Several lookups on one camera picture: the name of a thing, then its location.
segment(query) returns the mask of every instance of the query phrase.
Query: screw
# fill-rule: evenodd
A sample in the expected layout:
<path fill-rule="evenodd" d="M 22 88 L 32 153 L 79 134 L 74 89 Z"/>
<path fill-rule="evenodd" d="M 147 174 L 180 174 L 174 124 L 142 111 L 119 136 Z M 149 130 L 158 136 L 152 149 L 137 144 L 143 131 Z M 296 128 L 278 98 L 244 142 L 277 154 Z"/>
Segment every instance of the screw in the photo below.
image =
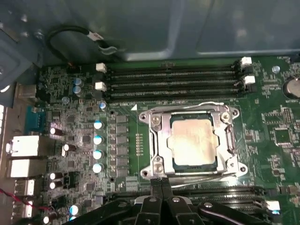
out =
<path fill-rule="evenodd" d="M 156 202 L 156 198 L 151 198 L 150 200 L 149 200 L 150 202 Z"/>
<path fill-rule="evenodd" d="M 229 115 L 228 112 L 222 113 L 222 115 L 221 115 L 221 120 L 222 120 L 223 122 L 228 122 L 229 118 L 230 118 L 230 115 Z"/>
<path fill-rule="evenodd" d="M 23 21 L 24 23 L 27 23 L 28 19 L 27 19 L 27 15 L 26 14 L 22 15 L 21 21 Z"/>
<path fill-rule="evenodd" d="M 236 115 L 238 114 L 238 111 L 234 110 L 234 111 L 232 112 L 232 114 L 233 114 L 234 116 L 236 116 Z"/>
<path fill-rule="evenodd" d="M 42 40 L 44 38 L 44 35 L 43 33 L 39 30 L 37 32 L 34 33 L 34 36 L 39 39 L 39 40 Z"/>
<path fill-rule="evenodd" d="M 275 74 L 278 74 L 280 72 L 280 67 L 279 66 L 273 66 L 272 67 L 272 72 Z"/>
<path fill-rule="evenodd" d="M 180 202 L 180 198 L 177 198 L 177 197 L 172 198 L 172 201 L 175 202 L 175 203 L 178 203 L 178 202 Z"/>
<path fill-rule="evenodd" d="M 28 38 L 29 37 L 29 33 L 28 32 L 22 32 L 21 36 Z"/>
<path fill-rule="evenodd" d="M 151 117 L 151 123 L 155 126 L 160 124 L 160 116 L 152 116 Z"/>
<path fill-rule="evenodd" d="M 118 205 L 118 207 L 120 207 L 120 208 L 124 208 L 125 206 L 127 206 L 126 203 L 121 203 L 121 204 Z"/>
<path fill-rule="evenodd" d="M 212 207 L 212 204 L 211 204 L 210 202 L 206 202 L 206 203 L 204 203 L 204 206 L 205 206 L 206 208 L 211 208 L 211 207 Z"/>
<path fill-rule="evenodd" d="M 161 173 L 164 170 L 164 168 L 163 168 L 163 166 L 161 164 L 156 164 L 154 167 L 155 167 L 154 171 L 156 173 Z"/>

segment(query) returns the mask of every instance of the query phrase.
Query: integrated circuit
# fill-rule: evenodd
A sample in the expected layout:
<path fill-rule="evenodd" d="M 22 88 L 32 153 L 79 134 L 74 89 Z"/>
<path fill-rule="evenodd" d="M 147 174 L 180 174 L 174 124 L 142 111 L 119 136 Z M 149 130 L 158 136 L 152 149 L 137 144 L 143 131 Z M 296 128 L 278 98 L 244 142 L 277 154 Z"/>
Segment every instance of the integrated circuit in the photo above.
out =
<path fill-rule="evenodd" d="M 128 158 L 117 158 L 117 166 L 127 166 Z"/>
<path fill-rule="evenodd" d="M 118 168 L 117 169 L 117 176 L 118 177 L 127 177 L 129 174 L 129 170 L 126 168 Z"/>
<path fill-rule="evenodd" d="M 74 162 L 74 161 L 68 161 L 68 162 L 67 162 L 67 166 L 68 166 L 69 168 L 74 168 L 75 162 Z"/>
<path fill-rule="evenodd" d="M 127 155 L 128 154 L 128 147 L 125 146 L 117 146 L 117 155 Z"/>
<path fill-rule="evenodd" d="M 53 120 L 60 120 L 60 112 L 52 112 Z"/>
<path fill-rule="evenodd" d="M 75 122 L 75 116 L 73 116 L 73 115 L 72 116 L 68 116 L 67 117 L 67 122 L 68 123 L 74 123 Z"/>
<path fill-rule="evenodd" d="M 126 115 L 116 116 L 117 123 L 127 123 L 128 117 Z"/>
<path fill-rule="evenodd" d="M 82 137 L 83 143 L 90 143 L 90 140 L 91 140 L 90 135 L 85 135 Z"/>
<path fill-rule="evenodd" d="M 275 129 L 275 139 L 277 145 L 287 145 L 291 143 L 288 129 Z"/>
<path fill-rule="evenodd" d="M 92 200 L 91 199 L 84 200 L 83 205 L 85 207 L 91 207 L 92 206 Z"/>
<path fill-rule="evenodd" d="M 95 183 L 87 183 L 86 186 L 85 186 L 85 189 L 87 191 L 93 191 L 95 188 Z"/>

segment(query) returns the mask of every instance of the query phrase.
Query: chip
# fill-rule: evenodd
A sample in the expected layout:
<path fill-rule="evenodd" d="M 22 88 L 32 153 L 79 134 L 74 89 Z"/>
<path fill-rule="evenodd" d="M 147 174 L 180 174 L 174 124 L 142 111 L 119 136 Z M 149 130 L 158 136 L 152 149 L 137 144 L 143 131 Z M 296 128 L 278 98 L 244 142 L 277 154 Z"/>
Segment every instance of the chip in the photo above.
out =
<path fill-rule="evenodd" d="M 117 155 L 127 155 L 128 154 L 128 147 L 117 147 Z"/>
<path fill-rule="evenodd" d="M 74 123 L 75 122 L 75 116 L 68 116 L 67 117 L 67 122 L 68 123 Z"/>
<path fill-rule="evenodd" d="M 122 116 L 117 116 L 117 123 L 127 123 L 128 119 L 127 116 L 122 115 Z"/>
<path fill-rule="evenodd" d="M 89 199 L 89 200 L 84 200 L 83 205 L 84 205 L 85 207 L 91 207 L 91 206 L 92 206 L 92 200 L 91 200 L 91 199 Z"/>
<path fill-rule="evenodd" d="M 127 166 L 128 158 L 117 158 L 117 166 Z"/>
<path fill-rule="evenodd" d="M 83 143 L 89 143 L 90 142 L 90 136 L 89 135 L 85 135 L 82 137 L 82 142 Z"/>
<path fill-rule="evenodd" d="M 290 133 L 288 129 L 276 129 L 275 138 L 277 145 L 285 145 L 291 143 Z"/>
<path fill-rule="evenodd" d="M 118 177 L 127 177 L 128 176 L 128 169 L 117 169 L 117 176 Z"/>
<path fill-rule="evenodd" d="M 125 134 L 128 132 L 127 126 L 117 126 L 117 134 Z"/>
<path fill-rule="evenodd" d="M 128 138 L 127 136 L 119 136 L 116 138 L 117 144 L 126 144 L 128 143 Z"/>
<path fill-rule="evenodd" d="M 88 184 L 86 184 L 86 187 L 85 187 L 85 189 L 87 191 L 93 191 L 94 188 L 95 188 L 95 183 L 88 183 Z"/>
<path fill-rule="evenodd" d="M 60 120 L 60 112 L 52 112 L 53 120 Z"/>
<path fill-rule="evenodd" d="M 74 161 L 68 161 L 67 162 L 67 166 L 70 167 L 70 168 L 73 168 L 75 165 L 75 162 Z"/>

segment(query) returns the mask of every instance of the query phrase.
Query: dimm slot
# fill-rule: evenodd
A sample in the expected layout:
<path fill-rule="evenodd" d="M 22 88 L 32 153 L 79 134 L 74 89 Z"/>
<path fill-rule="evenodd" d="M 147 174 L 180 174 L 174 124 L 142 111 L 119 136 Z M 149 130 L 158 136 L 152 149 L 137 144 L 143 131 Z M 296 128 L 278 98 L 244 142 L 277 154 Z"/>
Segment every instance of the dimm slot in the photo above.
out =
<path fill-rule="evenodd" d="M 206 66 L 175 66 L 175 67 L 150 67 L 150 68 L 123 68 L 123 69 L 114 69 L 110 70 L 109 73 L 117 74 L 117 75 L 126 75 L 128 73 L 137 74 L 137 73 L 171 73 L 171 72 L 180 72 L 180 71 L 201 71 L 201 72 L 209 72 L 209 71 L 233 71 L 233 65 L 206 65 Z"/>

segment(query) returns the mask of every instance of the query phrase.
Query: electrolytic capacitor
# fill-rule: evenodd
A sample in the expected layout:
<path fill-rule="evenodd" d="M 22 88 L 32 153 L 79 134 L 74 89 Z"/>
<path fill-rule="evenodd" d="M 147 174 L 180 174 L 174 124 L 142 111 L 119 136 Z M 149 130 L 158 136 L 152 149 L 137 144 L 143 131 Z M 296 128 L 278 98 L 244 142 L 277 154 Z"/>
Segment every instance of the electrolytic capacitor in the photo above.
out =
<path fill-rule="evenodd" d="M 80 78 L 75 78 L 75 79 L 73 80 L 73 83 L 74 83 L 76 86 L 79 86 L 79 87 L 82 87 L 82 86 L 83 86 L 83 81 L 82 81 L 82 79 L 80 79 Z"/>
<path fill-rule="evenodd" d="M 101 164 L 101 163 L 96 163 L 96 164 L 94 164 L 93 165 L 93 172 L 94 173 L 100 173 L 100 172 L 102 172 L 104 170 L 104 165 L 103 164 Z"/>
<path fill-rule="evenodd" d="M 99 120 L 96 120 L 96 121 L 94 122 L 94 128 L 95 128 L 96 130 L 101 129 L 101 128 L 104 128 L 104 123 L 101 122 L 101 121 L 99 121 Z"/>
<path fill-rule="evenodd" d="M 50 174 L 50 179 L 55 180 L 55 179 L 60 179 L 63 177 L 62 172 L 52 172 Z"/>
<path fill-rule="evenodd" d="M 53 181 L 50 183 L 49 187 L 51 190 L 55 189 L 55 188 L 59 188 L 59 187 L 62 187 L 63 184 L 61 181 Z"/>
<path fill-rule="evenodd" d="M 103 151 L 100 151 L 100 150 L 95 150 L 93 152 L 94 159 L 101 159 L 103 157 L 103 155 L 104 155 Z"/>
<path fill-rule="evenodd" d="M 44 217 L 43 222 L 44 224 L 48 224 L 57 218 L 58 218 L 58 214 L 56 212 L 52 212 L 48 216 Z"/>
<path fill-rule="evenodd" d="M 72 216 L 76 216 L 76 215 L 80 214 L 80 212 L 81 212 L 81 205 L 76 203 L 70 207 L 69 211 Z"/>
<path fill-rule="evenodd" d="M 62 130 L 53 127 L 50 129 L 50 134 L 62 136 L 63 132 L 62 132 Z"/>
<path fill-rule="evenodd" d="M 64 145 L 64 150 L 65 151 L 75 151 L 76 150 L 76 146 L 73 144 L 65 144 Z"/>
<path fill-rule="evenodd" d="M 103 142 L 103 137 L 98 135 L 94 137 L 94 144 L 101 144 L 102 142 Z"/>
<path fill-rule="evenodd" d="M 75 86 L 73 88 L 73 92 L 74 94 L 76 94 L 77 96 L 81 96 L 81 88 L 79 86 Z"/>

